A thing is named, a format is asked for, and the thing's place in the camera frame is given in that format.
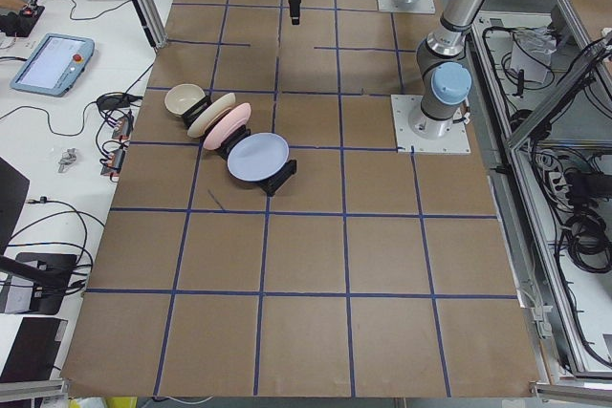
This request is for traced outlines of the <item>blue plate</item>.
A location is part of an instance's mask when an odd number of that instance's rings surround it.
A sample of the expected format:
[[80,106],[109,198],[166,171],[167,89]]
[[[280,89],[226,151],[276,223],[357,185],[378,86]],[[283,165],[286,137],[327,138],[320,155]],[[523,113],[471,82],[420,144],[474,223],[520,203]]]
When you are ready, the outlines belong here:
[[286,163],[287,141],[274,133],[257,133],[239,141],[229,152],[227,165],[231,175],[245,182],[268,179]]

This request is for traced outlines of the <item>pink plate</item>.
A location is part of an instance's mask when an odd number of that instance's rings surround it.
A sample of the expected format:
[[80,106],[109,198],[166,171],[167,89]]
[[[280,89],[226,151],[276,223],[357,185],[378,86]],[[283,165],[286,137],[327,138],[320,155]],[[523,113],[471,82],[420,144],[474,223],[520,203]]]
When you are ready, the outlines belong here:
[[245,126],[251,117],[251,105],[242,103],[228,112],[205,137],[203,147],[206,150],[216,150],[221,144],[241,126]]

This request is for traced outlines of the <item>cream plate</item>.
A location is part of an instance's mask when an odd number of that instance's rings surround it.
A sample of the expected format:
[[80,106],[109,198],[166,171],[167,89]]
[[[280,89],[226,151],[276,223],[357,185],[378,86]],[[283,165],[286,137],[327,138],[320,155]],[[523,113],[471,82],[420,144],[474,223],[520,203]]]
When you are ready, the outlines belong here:
[[201,138],[205,132],[228,113],[236,103],[235,93],[228,93],[215,100],[188,127],[187,135],[193,139]]

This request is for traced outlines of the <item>cream bowl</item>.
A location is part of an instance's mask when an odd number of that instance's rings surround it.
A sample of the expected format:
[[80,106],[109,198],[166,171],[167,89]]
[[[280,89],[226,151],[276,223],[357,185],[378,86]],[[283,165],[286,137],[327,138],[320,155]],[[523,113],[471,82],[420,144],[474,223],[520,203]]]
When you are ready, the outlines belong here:
[[204,96],[205,92],[200,86],[183,83],[174,86],[166,93],[164,106],[170,114],[180,117]]

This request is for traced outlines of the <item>black dish rack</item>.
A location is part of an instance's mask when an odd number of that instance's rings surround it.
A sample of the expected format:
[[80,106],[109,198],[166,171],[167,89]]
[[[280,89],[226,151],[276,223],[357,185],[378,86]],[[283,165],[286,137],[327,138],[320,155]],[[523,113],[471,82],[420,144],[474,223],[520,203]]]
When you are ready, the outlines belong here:
[[[201,115],[204,110],[206,108],[208,108],[215,100],[212,100],[210,98],[210,96],[205,95],[199,102],[197,102],[196,104],[194,104],[190,109],[188,109],[186,112],[184,112],[180,118],[182,119],[186,129],[188,129],[188,127],[190,126],[190,124],[199,116]],[[237,107],[238,105],[240,105],[242,103],[235,103],[235,106],[232,108],[234,109],[235,107]],[[201,139],[203,142],[205,140],[205,137],[208,135],[208,133],[210,132],[210,130],[214,127],[211,126],[206,132],[205,135],[199,139]],[[247,127],[247,124],[245,126],[241,126],[239,129],[237,129],[235,132],[233,132],[222,144],[219,148],[217,148],[216,150],[207,150],[207,151],[212,151],[214,153],[216,153],[218,156],[220,156],[223,160],[225,160],[227,162],[228,160],[228,156],[230,153],[230,150],[241,140],[244,140],[246,137],[253,135],[253,133],[251,132],[251,130]],[[286,163],[281,167],[281,169],[276,172],[274,175],[272,175],[271,177],[269,177],[268,179],[259,181],[259,182],[248,182],[248,183],[254,183],[256,184],[258,187],[260,187],[267,196],[271,197],[275,194],[275,192],[288,180],[290,179],[290,177],[296,173],[297,170],[297,161],[295,160],[291,160],[289,157],[286,161]]]

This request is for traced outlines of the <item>near blue teach pendant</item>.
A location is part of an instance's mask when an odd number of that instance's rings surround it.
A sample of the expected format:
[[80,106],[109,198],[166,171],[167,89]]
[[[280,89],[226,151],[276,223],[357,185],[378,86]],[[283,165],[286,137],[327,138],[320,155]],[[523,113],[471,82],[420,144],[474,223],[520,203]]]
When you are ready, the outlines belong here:
[[74,86],[94,50],[90,38],[47,33],[10,86],[20,92],[62,97]]

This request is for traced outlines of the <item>black monitor stand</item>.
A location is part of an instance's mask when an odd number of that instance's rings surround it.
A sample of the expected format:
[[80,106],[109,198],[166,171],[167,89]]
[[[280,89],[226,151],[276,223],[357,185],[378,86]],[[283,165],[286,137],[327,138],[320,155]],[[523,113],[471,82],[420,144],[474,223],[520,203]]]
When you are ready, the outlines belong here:
[[[6,161],[1,161],[1,249],[5,250],[22,208],[30,181]],[[77,266],[74,254],[21,252],[1,257],[1,271],[8,275],[1,287],[1,312],[7,314],[58,313]]]

